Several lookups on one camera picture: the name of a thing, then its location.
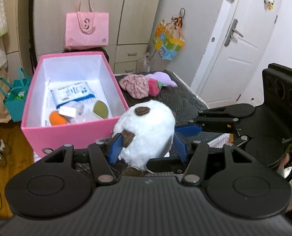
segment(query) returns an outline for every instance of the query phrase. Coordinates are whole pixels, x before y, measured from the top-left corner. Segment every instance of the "white plush toy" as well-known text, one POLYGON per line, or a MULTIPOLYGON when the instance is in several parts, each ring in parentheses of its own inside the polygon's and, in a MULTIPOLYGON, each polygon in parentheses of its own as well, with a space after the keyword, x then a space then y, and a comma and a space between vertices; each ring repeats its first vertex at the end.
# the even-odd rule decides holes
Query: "white plush toy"
POLYGON ((155 100, 128 109, 114 126, 113 135, 122 133, 120 157, 132 167, 147 170, 149 159, 164 157, 171 149, 175 127, 172 111, 155 100))

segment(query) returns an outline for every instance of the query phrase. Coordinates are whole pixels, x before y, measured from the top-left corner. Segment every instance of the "pink fuzzy fabric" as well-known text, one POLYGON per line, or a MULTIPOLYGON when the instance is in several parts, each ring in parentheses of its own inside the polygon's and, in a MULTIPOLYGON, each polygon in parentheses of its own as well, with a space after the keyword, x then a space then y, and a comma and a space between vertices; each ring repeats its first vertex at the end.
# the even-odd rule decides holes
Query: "pink fuzzy fabric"
POLYGON ((145 75, 126 75, 119 81, 119 85, 133 98, 142 99, 148 97, 149 84, 145 75))
POLYGON ((158 88, 158 81, 155 79, 149 78, 149 96, 156 97, 160 93, 160 89, 158 88))

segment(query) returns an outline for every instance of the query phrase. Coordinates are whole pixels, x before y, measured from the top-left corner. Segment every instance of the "brown plush ear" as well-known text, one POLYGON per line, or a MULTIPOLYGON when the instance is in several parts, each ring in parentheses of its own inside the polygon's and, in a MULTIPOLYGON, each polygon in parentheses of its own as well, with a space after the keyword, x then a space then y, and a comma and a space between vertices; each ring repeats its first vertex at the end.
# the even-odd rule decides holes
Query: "brown plush ear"
POLYGON ((137 116, 143 116, 147 113, 149 113, 150 108, 147 106, 140 106, 135 108, 135 113, 137 116))
POLYGON ((122 131, 122 146, 123 147, 128 147, 129 144, 133 141, 133 138, 135 137, 134 133, 129 132, 127 130, 122 131))
POLYGON ((141 176, 142 174, 143 172, 137 168, 127 167, 122 173, 122 176, 141 176))

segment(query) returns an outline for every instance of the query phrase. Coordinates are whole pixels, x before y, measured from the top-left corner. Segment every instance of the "blue gripper pad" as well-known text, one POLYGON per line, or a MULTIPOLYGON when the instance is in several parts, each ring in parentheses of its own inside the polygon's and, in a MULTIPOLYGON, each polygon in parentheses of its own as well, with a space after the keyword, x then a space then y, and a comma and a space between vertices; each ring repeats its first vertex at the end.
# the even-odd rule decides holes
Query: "blue gripper pad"
POLYGON ((122 151, 122 139, 123 136, 122 134, 119 134, 118 136, 115 135, 117 139, 114 140, 111 148, 110 148, 110 153, 108 155, 108 163, 109 164, 115 164, 116 161, 118 160, 118 157, 122 151))
POLYGON ((184 139, 182 138, 182 135, 179 134, 178 132, 174 132, 173 145, 181 162, 188 163, 189 159, 188 159, 188 154, 187 154, 187 149, 186 149, 186 143, 184 139))
POLYGON ((184 137, 189 137, 202 132, 202 128, 195 124, 189 124, 188 126, 177 127, 175 128, 175 131, 180 132, 184 137))

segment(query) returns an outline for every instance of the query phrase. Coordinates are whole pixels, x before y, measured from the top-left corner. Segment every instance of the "green oval object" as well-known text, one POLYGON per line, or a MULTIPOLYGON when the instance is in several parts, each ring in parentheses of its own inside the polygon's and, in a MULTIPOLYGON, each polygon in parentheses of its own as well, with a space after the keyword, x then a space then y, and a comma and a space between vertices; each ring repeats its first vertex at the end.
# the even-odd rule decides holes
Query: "green oval object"
POLYGON ((93 112, 100 116, 102 119, 108 118, 109 115, 109 109, 105 103, 103 103, 101 100, 98 100, 95 106, 93 107, 93 112))

